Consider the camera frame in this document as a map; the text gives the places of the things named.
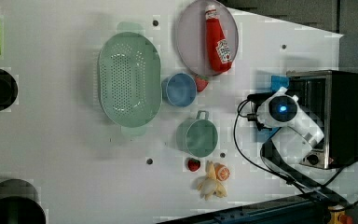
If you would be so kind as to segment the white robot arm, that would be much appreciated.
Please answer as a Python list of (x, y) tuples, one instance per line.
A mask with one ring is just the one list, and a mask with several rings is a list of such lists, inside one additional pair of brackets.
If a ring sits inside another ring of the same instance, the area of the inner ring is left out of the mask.
[(324, 139), (322, 128), (285, 87), (250, 94), (247, 99), (255, 104), (254, 116), (249, 120), (259, 129), (278, 129), (271, 136), (272, 147), (288, 164), (299, 164)]

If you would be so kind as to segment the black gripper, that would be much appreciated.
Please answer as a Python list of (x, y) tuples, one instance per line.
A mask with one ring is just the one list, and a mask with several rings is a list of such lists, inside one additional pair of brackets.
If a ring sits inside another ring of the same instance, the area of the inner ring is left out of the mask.
[(265, 102), (272, 95), (273, 95), (272, 92), (263, 92), (263, 93), (249, 94), (247, 96), (248, 102), (252, 104), (251, 105), (252, 112), (248, 114), (247, 120), (254, 122), (256, 124), (256, 128), (258, 131), (262, 131), (263, 129), (267, 129), (271, 131), (271, 128), (266, 127), (264, 124), (260, 123), (257, 120), (256, 112), (257, 109), (262, 105), (262, 103)]

